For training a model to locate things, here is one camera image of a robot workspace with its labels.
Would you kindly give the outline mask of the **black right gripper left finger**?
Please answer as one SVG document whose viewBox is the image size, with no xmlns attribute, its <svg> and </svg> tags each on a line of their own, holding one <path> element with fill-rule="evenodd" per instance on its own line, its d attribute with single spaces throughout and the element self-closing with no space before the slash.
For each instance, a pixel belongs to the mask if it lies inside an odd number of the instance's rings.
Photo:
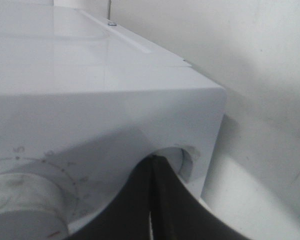
<svg viewBox="0 0 300 240">
<path fill-rule="evenodd" d="M 132 170 L 115 198 L 68 240 L 150 240 L 154 156 Z"/>
</svg>

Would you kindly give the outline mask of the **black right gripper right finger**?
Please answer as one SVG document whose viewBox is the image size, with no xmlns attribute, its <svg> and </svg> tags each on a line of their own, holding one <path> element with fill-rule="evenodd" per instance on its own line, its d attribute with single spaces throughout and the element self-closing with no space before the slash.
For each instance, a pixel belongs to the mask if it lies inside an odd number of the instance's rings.
<svg viewBox="0 0 300 240">
<path fill-rule="evenodd" d="M 149 158 L 150 215 L 155 240 L 246 240 L 248 237 L 221 221 L 186 189 L 168 160 Z"/>
</svg>

